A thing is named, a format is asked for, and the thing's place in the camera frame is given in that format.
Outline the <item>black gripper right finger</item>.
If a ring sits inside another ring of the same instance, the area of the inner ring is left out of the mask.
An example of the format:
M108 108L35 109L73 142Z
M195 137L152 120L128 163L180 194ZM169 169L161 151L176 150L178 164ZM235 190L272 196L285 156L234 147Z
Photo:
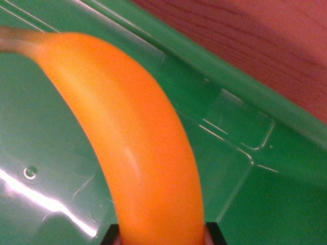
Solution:
M205 224L205 244L206 245L227 245L227 242L216 222Z

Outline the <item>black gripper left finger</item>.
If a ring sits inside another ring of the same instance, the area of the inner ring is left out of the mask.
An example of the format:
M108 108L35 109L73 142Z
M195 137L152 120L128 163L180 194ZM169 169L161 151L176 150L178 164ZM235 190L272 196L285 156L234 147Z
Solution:
M100 245L121 245L120 229L118 224L110 225Z

